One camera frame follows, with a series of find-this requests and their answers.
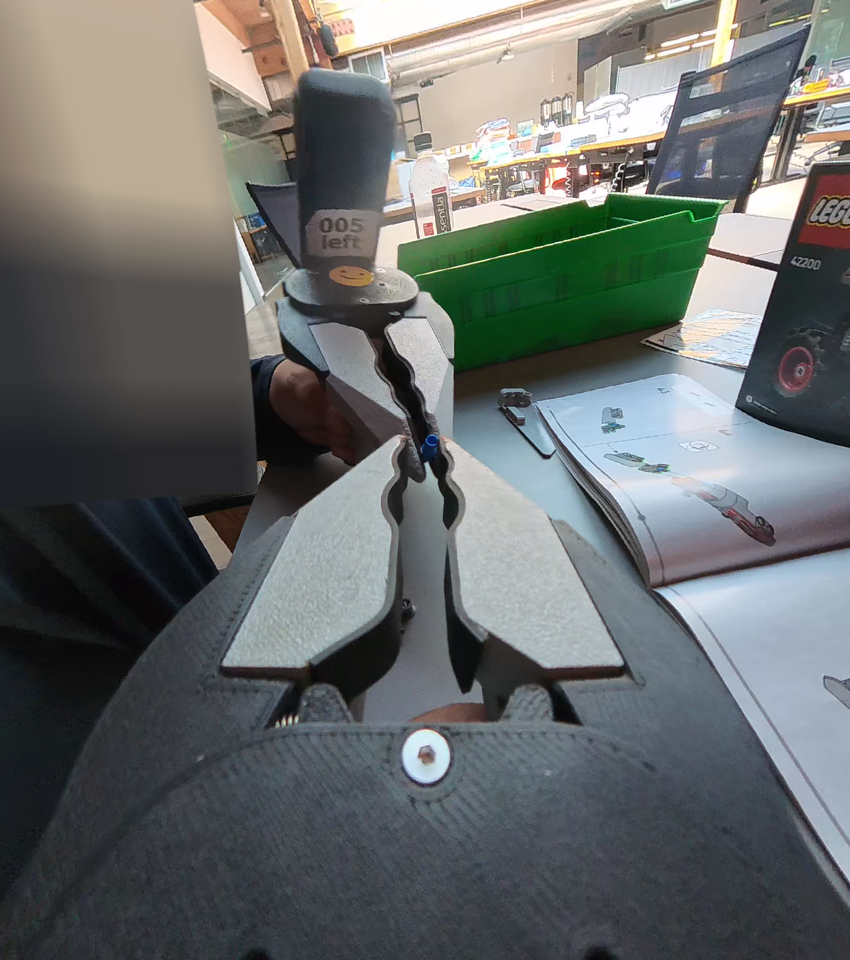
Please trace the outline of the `lego instruction booklet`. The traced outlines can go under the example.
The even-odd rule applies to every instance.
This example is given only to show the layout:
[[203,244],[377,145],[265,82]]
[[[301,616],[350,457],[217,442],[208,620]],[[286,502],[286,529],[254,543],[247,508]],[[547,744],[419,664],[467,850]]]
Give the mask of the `lego instruction booklet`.
[[678,374],[536,407],[850,884],[850,448]]

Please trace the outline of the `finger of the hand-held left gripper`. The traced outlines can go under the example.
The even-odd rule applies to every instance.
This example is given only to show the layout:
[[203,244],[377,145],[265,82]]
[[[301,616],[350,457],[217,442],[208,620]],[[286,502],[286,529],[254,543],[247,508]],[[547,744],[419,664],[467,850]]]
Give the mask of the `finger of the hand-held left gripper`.
[[[326,388],[352,427],[359,460],[395,437],[414,440],[407,412],[380,370],[366,333],[337,322],[313,324],[311,333],[328,368]],[[405,448],[399,462],[407,473]]]
[[418,445],[451,437],[454,366],[427,319],[400,319],[384,330],[383,364]]

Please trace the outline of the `long wooden workbench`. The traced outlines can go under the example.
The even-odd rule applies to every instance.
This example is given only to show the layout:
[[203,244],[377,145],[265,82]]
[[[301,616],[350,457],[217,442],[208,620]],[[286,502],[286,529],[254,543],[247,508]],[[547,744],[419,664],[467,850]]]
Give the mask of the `long wooden workbench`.
[[[806,114],[822,106],[843,106],[850,103],[850,84],[830,85],[820,80],[805,85],[799,94],[786,98],[781,118],[772,129],[771,141],[776,147],[769,172],[760,161],[755,186],[776,186],[795,179],[791,174],[791,158],[802,133]],[[542,187],[547,170],[566,166],[612,166],[626,162],[644,162],[650,159],[665,138],[664,131],[648,135],[626,135],[598,140],[578,147],[560,147],[558,152],[543,152],[512,158],[495,164],[472,164],[476,184],[483,189],[488,202],[503,198],[508,176],[528,168],[535,185]]]

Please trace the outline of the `green plastic bin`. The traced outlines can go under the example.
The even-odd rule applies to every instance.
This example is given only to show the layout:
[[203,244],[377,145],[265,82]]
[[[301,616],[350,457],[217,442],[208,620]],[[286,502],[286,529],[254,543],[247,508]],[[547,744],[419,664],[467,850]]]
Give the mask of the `green plastic bin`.
[[677,324],[727,206],[611,194],[403,244],[397,266],[450,316],[468,371]]

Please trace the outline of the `person's left hand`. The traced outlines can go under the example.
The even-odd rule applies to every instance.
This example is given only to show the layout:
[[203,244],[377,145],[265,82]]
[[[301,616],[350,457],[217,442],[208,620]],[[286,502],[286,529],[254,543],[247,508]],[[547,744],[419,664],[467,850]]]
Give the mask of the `person's left hand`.
[[352,427],[329,400],[314,371],[282,360],[272,374],[268,399],[271,411],[292,435],[288,463],[305,463],[323,453],[348,466],[358,462]]

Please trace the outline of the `black lego set box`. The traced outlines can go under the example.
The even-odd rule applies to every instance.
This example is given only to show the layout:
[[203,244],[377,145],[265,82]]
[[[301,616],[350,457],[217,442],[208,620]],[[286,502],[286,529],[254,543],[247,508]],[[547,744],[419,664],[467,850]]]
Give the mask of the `black lego set box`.
[[850,156],[807,178],[737,406],[850,448]]

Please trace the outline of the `lego sticker sheet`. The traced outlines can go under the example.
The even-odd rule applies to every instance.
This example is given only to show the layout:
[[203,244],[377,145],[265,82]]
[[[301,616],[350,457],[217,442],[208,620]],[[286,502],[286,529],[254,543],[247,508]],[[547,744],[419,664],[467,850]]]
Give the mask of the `lego sticker sheet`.
[[745,371],[762,321],[760,315],[710,309],[651,334],[642,344],[663,353]]

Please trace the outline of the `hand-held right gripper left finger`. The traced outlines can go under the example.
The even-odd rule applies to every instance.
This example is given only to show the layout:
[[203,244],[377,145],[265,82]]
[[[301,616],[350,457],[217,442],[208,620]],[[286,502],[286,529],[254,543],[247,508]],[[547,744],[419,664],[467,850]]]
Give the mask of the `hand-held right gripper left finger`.
[[253,580],[220,669],[361,695],[400,651],[399,521],[407,439],[395,436],[294,516]]

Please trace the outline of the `person's dark navy shirt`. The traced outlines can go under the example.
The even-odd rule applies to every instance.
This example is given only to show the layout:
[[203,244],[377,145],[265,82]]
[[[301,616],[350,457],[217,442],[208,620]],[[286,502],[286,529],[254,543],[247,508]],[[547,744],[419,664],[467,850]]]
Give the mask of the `person's dark navy shirt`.
[[215,575],[174,497],[0,510],[0,901],[104,706]]

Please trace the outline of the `black mesh office chair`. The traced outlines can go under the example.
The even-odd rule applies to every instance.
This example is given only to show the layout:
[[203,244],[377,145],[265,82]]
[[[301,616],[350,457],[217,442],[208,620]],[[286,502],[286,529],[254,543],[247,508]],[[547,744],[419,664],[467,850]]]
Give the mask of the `black mesh office chair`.
[[683,74],[647,195],[734,202],[761,174],[811,26],[705,71]]

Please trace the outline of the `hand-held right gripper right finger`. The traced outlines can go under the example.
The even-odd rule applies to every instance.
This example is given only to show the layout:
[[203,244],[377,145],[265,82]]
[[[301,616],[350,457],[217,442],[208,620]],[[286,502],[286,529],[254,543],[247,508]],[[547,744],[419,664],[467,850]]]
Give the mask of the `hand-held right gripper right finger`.
[[448,650],[464,693],[622,676],[624,657],[551,518],[455,441],[438,482]]

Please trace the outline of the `dark grey flat lego piece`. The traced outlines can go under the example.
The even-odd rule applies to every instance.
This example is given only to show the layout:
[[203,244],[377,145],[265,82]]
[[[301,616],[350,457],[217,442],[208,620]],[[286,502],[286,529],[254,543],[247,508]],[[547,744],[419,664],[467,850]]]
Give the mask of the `dark grey flat lego piece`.
[[549,459],[553,456],[555,445],[535,404],[527,407],[501,406],[500,412],[543,458]]

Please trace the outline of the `person's left forearm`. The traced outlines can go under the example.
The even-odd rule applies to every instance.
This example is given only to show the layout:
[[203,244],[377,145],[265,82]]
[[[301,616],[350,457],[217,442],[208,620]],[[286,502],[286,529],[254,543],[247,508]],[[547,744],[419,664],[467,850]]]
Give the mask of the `person's left forearm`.
[[286,458],[295,439],[273,408],[270,393],[274,374],[285,359],[283,354],[275,354],[250,361],[256,458],[267,463]]

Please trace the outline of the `clear water bottle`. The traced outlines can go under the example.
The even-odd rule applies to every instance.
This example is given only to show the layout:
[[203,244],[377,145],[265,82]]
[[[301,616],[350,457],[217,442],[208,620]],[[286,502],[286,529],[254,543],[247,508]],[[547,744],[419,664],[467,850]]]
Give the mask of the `clear water bottle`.
[[409,198],[415,222],[416,238],[426,239],[450,233],[454,228],[451,181],[436,159],[431,133],[423,131],[413,138],[416,159],[408,182]]

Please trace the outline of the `dark fabric chair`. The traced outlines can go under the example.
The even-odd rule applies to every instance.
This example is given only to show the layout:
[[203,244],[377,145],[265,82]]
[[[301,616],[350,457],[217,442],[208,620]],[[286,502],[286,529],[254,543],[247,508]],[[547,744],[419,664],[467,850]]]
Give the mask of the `dark fabric chair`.
[[293,269],[300,269],[301,234],[297,184],[294,181],[278,185],[246,182],[244,186]]

